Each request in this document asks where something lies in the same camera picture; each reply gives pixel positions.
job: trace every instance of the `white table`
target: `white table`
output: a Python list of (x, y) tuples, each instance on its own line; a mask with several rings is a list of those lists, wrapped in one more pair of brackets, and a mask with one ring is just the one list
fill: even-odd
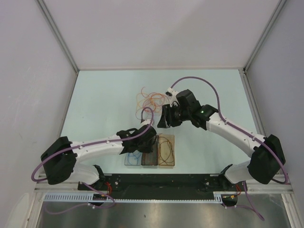
[[(223, 114), (239, 125), (256, 131), (244, 88), (237, 70), (135, 70), (80, 71), (62, 136), (71, 141), (88, 141), (116, 134), (119, 130), (139, 128), (135, 118), (136, 95), (146, 92), (164, 93), (183, 76), (199, 76), (217, 89)], [(200, 104), (217, 107), (212, 89), (205, 83), (186, 79), (175, 90), (190, 89)], [(125, 155), (108, 155), (87, 161), (100, 165), (104, 173), (219, 173), (229, 164), (249, 158), (235, 145), (213, 133), (194, 127), (190, 122), (170, 129), (156, 127), (157, 133), (175, 135), (173, 169), (149, 169), (125, 166)]]

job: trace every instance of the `white wall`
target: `white wall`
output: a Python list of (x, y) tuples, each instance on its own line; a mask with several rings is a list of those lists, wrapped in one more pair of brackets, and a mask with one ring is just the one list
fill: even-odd
[(277, 135), (304, 212), (304, 1), (290, 0), (248, 76), (263, 123)]
[(243, 67), (279, 0), (46, 0), (80, 69)]
[(34, 0), (0, 2), (0, 227), (59, 134), (76, 74)]

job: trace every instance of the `reflective metal surface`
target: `reflective metal surface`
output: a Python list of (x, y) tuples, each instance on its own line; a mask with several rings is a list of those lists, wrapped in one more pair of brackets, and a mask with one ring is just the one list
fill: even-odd
[[(247, 209), (224, 209), (219, 204), (118, 203), (110, 209), (82, 206), (61, 215), (41, 212), (38, 228), (289, 228), (281, 195), (254, 195), (265, 222)], [(78, 203), (44, 202), (49, 211)], [(238, 204), (248, 205), (245, 195)]]

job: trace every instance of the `pile of orange string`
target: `pile of orange string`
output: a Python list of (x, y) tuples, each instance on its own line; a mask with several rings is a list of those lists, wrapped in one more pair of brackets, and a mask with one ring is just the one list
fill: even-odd
[[(144, 107), (150, 107), (153, 110), (154, 115), (162, 114), (162, 106), (169, 103), (169, 99), (167, 98), (167, 96), (165, 94), (155, 92), (147, 94), (143, 92), (143, 89), (144, 87), (141, 89), (141, 92), (136, 96), (136, 118), (139, 120), (141, 119), (137, 115), (138, 112), (141, 111)], [(149, 109), (145, 109), (144, 113), (147, 113), (149, 116), (151, 114), (151, 111)]]

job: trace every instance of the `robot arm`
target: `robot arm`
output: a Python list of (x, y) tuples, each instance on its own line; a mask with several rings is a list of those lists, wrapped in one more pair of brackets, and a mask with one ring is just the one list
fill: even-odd
[(152, 126), (149, 127), (148, 122), (151, 121), (142, 122), (142, 127), (138, 130), (132, 128), (119, 131), (115, 135), (101, 140), (70, 142), (66, 136), (60, 137), (41, 155), (43, 162), (58, 151), (66, 149), (66, 152), (57, 155), (43, 165), (48, 183), (52, 185), (64, 181), (80, 181), (91, 185), (100, 179), (105, 179), (104, 174), (99, 166), (85, 165), (81, 162), (102, 155), (119, 155), (136, 150), (150, 153), (156, 140), (156, 131)]
[(216, 108), (208, 104), (201, 106), (188, 89), (178, 93), (169, 88), (166, 95), (169, 97), (170, 103), (162, 107), (158, 128), (176, 127), (183, 121), (189, 120), (194, 126), (227, 139), (251, 158), (250, 161), (238, 165), (229, 165), (221, 172), (221, 175), (225, 176), (230, 183), (256, 179), (260, 183), (268, 184), (279, 171), (280, 166), (275, 158), (259, 142), (270, 147), (282, 164), (285, 163), (283, 150), (277, 137), (253, 135), (252, 132), (220, 116)]

